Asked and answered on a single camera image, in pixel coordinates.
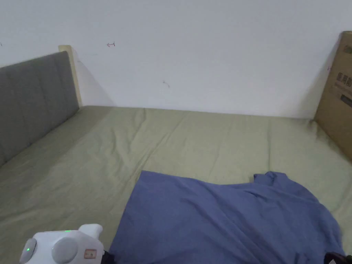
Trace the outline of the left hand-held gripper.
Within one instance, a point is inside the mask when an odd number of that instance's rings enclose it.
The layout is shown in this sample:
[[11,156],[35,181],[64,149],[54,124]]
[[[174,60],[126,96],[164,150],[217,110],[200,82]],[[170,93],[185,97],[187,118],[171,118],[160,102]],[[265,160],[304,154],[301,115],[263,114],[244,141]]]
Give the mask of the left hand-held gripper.
[[38,232],[26,241],[20,264],[113,264],[99,236],[103,227],[84,224],[78,230]]

